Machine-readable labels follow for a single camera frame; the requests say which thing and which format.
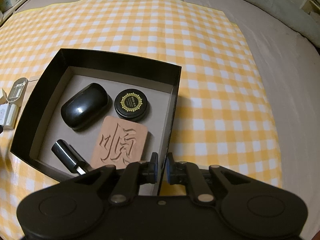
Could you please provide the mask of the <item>black round tin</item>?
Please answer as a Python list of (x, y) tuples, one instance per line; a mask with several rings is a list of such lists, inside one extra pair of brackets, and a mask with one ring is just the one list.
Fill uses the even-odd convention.
[(145, 94), (138, 89), (125, 89), (114, 100), (117, 115), (125, 120), (138, 121), (147, 113), (149, 102)]

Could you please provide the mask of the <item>glossy black oval case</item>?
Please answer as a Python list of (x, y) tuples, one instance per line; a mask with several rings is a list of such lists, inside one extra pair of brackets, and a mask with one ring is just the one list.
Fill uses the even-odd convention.
[(100, 84), (90, 83), (62, 105), (61, 117), (71, 129), (82, 129), (108, 108), (109, 98)]

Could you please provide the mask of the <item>black cardboard box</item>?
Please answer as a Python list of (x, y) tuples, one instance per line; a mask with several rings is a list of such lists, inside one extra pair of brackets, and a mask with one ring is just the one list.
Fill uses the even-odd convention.
[[(11, 153), (57, 181), (72, 177), (52, 152), (65, 140), (90, 161), (103, 120), (119, 117), (117, 95), (126, 89), (143, 92), (148, 106), (139, 124), (148, 133), (142, 159), (153, 152), (159, 157), (158, 179), (164, 176), (165, 158), (174, 122), (182, 68), (144, 57), (107, 51), (61, 48), (36, 83), (24, 107), (11, 144)], [(101, 86), (106, 96), (93, 100), (90, 117), (69, 127), (62, 106), (89, 85)]]

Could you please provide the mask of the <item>long beige wooden block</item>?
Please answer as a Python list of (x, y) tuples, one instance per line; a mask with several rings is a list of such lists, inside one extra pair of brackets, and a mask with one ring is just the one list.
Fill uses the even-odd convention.
[(40, 75), (37, 75), (37, 76), (32, 76), (30, 79), (29, 79), (29, 82), (28, 82), (28, 85), (26, 87), (26, 90), (25, 90), (25, 94), (24, 94), (24, 98), (23, 98), (23, 101), (22, 101), (22, 105), (20, 107), (20, 110), (19, 110), (19, 113), (18, 113), (18, 119), (20, 119), (22, 113), (23, 113), (23, 110), (29, 100), (29, 97), (32, 93), (32, 91), (34, 90), (34, 87), (36, 86), (38, 80), (40, 78)]

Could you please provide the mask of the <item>white USB charger cube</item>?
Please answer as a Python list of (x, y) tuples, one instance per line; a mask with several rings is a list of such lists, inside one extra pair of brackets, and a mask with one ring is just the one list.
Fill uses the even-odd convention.
[(2, 104), (0, 105), (0, 125), (5, 126), (5, 123), (7, 122), (7, 117), (10, 112), (10, 104)]

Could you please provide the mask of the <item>pink tube white cap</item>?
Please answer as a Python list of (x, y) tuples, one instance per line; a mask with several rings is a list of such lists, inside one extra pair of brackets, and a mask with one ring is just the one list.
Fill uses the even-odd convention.
[(7, 101), (7, 94), (3, 88), (0, 88), (0, 105), (5, 104)]

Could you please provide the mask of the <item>carved wooden coaster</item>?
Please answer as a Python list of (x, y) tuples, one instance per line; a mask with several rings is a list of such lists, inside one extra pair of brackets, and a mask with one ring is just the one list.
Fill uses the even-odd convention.
[(122, 169), (140, 161), (147, 135), (148, 128), (144, 125), (113, 116), (105, 117), (92, 153), (91, 167), (115, 165)]

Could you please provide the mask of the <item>yellow checkered cloth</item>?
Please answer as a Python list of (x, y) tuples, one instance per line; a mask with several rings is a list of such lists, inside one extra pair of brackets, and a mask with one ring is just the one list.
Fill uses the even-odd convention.
[(281, 185), (280, 149), (258, 68), (222, 12), (179, 0), (80, 0), (19, 12), (1, 27), (1, 88), (41, 75), (61, 48), (181, 66), (169, 149)]

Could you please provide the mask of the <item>white cylindrical tube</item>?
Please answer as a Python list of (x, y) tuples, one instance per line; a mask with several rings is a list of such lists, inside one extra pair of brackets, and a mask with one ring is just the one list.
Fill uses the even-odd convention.
[(19, 107), (17, 105), (15, 105), (15, 104), (10, 105), (9, 111), (7, 114), (7, 118), (5, 121), (5, 125), (4, 125), (5, 129), (13, 129), (14, 128), (17, 114), (18, 114), (18, 110), (19, 110)]

